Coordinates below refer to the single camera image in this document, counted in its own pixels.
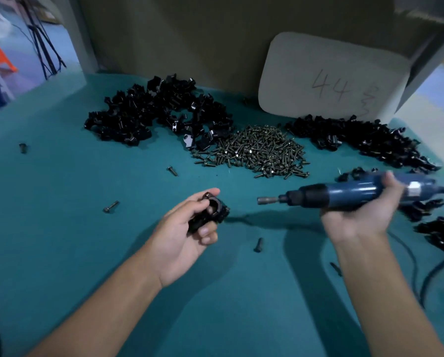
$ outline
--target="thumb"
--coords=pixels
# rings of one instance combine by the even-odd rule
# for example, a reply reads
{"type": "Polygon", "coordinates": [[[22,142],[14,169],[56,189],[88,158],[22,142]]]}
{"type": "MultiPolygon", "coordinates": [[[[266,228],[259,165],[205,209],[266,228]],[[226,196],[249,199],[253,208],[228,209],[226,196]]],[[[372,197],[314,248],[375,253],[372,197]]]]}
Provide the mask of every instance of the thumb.
{"type": "Polygon", "coordinates": [[[181,205],[170,218],[174,219],[177,223],[187,223],[196,213],[200,213],[202,210],[209,206],[209,200],[203,199],[201,201],[189,200],[181,205]]]}
{"type": "Polygon", "coordinates": [[[387,171],[382,177],[382,185],[385,188],[378,200],[381,200],[386,207],[392,208],[394,212],[404,194],[405,185],[399,182],[391,171],[387,171]]]}

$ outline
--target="person's left hand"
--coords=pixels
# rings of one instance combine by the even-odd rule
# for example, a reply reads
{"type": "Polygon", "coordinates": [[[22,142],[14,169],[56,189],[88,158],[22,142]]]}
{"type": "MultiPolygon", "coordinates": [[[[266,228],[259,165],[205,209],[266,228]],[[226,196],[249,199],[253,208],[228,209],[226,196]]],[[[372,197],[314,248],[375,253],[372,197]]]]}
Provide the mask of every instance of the person's left hand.
{"type": "Polygon", "coordinates": [[[144,252],[144,258],[147,258],[147,265],[156,273],[162,287],[183,276],[207,246],[217,242],[215,222],[208,222],[196,233],[187,234],[189,220],[195,213],[200,213],[209,207],[207,199],[199,201],[207,192],[217,196],[220,190],[207,189],[176,205],[161,219],[142,247],[141,251],[144,252]]]}

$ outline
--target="handwritten number 44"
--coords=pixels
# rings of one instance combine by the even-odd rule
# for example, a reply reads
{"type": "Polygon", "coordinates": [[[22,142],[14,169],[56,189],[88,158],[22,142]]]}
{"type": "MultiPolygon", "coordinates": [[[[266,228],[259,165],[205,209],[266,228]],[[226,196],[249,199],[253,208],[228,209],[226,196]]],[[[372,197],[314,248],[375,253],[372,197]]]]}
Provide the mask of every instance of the handwritten number 44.
{"type": "MultiPolygon", "coordinates": [[[[321,98],[321,96],[323,95],[323,89],[324,87],[330,86],[331,84],[326,83],[328,80],[328,74],[326,74],[324,76],[324,78],[321,76],[321,74],[323,73],[323,69],[321,69],[320,73],[318,74],[318,76],[316,76],[316,79],[313,82],[313,85],[311,86],[312,89],[317,89],[320,88],[320,96],[319,98],[321,98]]],[[[343,94],[345,93],[349,93],[351,90],[346,90],[346,87],[348,86],[348,82],[344,82],[344,85],[342,86],[341,89],[341,85],[343,85],[343,83],[341,82],[341,79],[339,78],[338,81],[336,81],[336,83],[333,86],[333,91],[335,93],[339,94],[339,98],[338,98],[338,102],[341,101],[341,98],[343,96],[343,94]]]]}

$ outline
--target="teal work mat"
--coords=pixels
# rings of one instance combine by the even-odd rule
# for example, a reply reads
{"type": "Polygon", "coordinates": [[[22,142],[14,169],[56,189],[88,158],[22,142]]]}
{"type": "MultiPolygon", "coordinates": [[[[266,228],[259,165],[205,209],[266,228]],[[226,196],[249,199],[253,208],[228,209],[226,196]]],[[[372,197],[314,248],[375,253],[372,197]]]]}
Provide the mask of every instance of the teal work mat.
{"type": "MultiPolygon", "coordinates": [[[[134,148],[102,142],[83,129],[89,111],[105,108],[104,96],[135,82],[145,84],[132,76],[67,72],[0,111],[4,356],[27,352],[142,246],[167,210],[213,186],[231,208],[219,226],[219,242],[157,296],[120,355],[368,356],[343,280],[329,265],[336,255],[318,211],[258,206],[256,197],[333,181],[338,168],[387,167],[346,145],[332,153],[299,139],[311,162],[305,167],[309,178],[254,179],[245,168],[195,165],[182,137],[160,125],[134,148]],[[29,145],[26,155],[19,152],[21,142],[29,145]],[[121,203],[113,213],[103,213],[115,200],[121,203]],[[260,237],[264,250],[257,254],[260,237]]],[[[237,97],[214,96],[239,126],[289,121],[237,97]]],[[[444,185],[444,168],[436,177],[444,185]]],[[[444,215],[444,207],[436,215],[444,215]]],[[[419,284],[444,253],[400,214],[390,231],[414,252],[419,284]]],[[[396,241],[391,245],[410,281],[412,261],[396,241]]],[[[426,312],[444,342],[444,271],[431,286],[426,312]]]]}

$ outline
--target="blue electric screwdriver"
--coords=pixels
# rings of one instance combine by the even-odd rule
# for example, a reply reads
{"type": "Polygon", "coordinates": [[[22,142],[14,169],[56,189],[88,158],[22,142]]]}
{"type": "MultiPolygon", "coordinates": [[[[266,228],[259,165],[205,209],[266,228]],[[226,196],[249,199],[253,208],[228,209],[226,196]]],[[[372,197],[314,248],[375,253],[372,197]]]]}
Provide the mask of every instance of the blue electric screwdriver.
{"type": "MultiPolygon", "coordinates": [[[[435,179],[425,174],[394,173],[407,187],[400,201],[409,204],[444,194],[444,186],[436,185],[435,179]]],[[[257,198],[258,204],[287,203],[304,208],[345,208],[367,203],[382,193],[382,173],[365,174],[360,180],[341,183],[313,184],[291,190],[278,197],[257,198]]]]}

